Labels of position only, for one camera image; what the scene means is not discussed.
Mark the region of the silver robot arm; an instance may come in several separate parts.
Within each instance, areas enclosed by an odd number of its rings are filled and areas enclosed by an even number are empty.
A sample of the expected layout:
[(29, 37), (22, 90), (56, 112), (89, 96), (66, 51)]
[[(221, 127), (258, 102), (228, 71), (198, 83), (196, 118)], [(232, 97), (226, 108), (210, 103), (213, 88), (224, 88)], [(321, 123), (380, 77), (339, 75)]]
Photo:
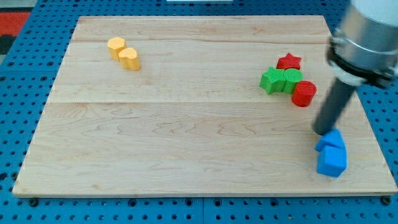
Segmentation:
[(387, 88), (397, 78), (397, 0), (351, 0), (327, 58), (342, 83)]

